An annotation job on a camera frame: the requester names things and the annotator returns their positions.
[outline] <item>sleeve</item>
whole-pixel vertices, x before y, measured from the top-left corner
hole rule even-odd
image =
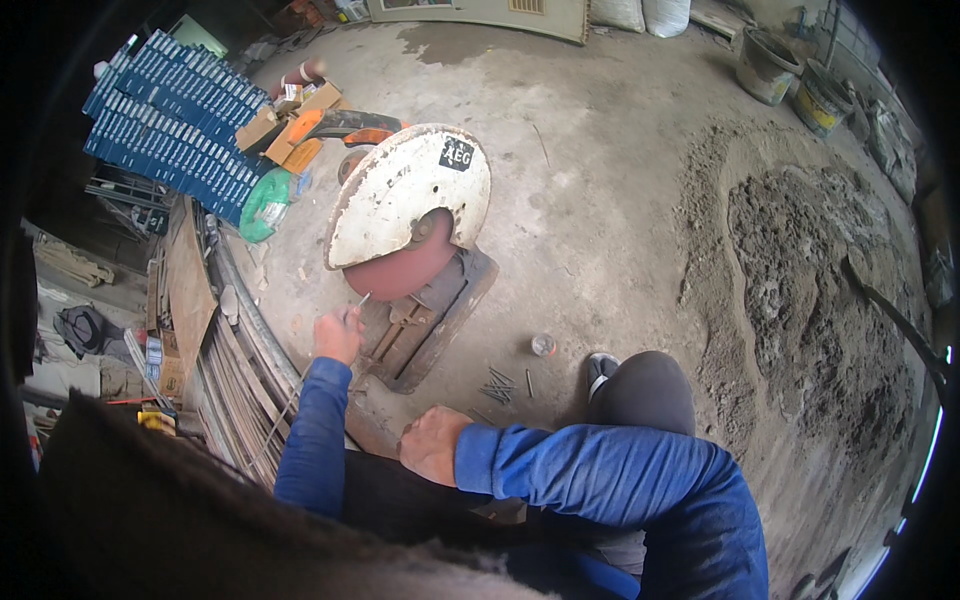
[[[318,515],[340,517],[344,501],[344,413],[352,377],[350,368],[338,360],[313,361],[276,470],[277,500]]]
[[[455,461],[466,492],[645,530],[641,597],[768,597],[756,504],[716,444],[649,427],[573,425],[550,434],[473,423]]]

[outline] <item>door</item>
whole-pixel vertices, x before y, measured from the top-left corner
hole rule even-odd
[[[457,21],[523,29],[583,45],[588,0],[367,0],[374,23]]]

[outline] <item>gray bucket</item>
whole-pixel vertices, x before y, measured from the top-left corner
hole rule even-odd
[[[775,107],[804,68],[780,39],[756,27],[743,28],[736,80],[751,96]]]
[[[853,111],[853,98],[822,64],[809,59],[793,110],[818,137],[828,137]]]

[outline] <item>gray sneaker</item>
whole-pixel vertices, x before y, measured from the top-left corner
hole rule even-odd
[[[593,395],[600,386],[610,379],[620,361],[606,352],[595,352],[587,359],[587,402],[593,401]]]

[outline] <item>right hand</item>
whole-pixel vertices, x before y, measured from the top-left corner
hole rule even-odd
[[[473,419],[445,406],[433,406],[403,429],[396,443],[400,463],[442,486],[456,488],[453,476],[460,432]]]
[[[364,343],[360,307],[342,304],[313,322],[313,357],[339,360],[348,367]]]

